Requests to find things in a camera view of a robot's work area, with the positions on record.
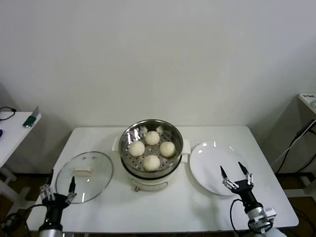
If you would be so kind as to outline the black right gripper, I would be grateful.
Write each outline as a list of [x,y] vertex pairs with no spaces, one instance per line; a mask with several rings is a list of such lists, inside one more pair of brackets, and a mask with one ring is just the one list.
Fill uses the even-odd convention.
[[253,176],[252,173],[249,173],[247,168],[241,163],[238,162],[244,176],[246,177],[247,181],[231,181],[228,177],[226,172],[224,171],[223,167],[220,166],[221,169],[221,176],[223,178],[222,183],[226,188],[229,190],[233,189],[233,193],[240,196],[243,206],[245,209],[255,209],[257,207],[257,200],[252,193],[253,189]]

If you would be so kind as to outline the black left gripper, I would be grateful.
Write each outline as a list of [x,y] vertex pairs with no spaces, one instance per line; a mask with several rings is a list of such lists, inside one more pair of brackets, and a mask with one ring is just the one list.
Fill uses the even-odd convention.
[[71,179],[67,196],[61,194],[54,194],[51,189],[51,182],[53,178],[54,170],[52,169],[48,175],[46,182],[40,186],[39,194],[42,200],[42,204],[46,206],[45,219],[48,222],[61,222],[63,210],[67,208],[72,200],[76,197],[75,189],[75,177]]

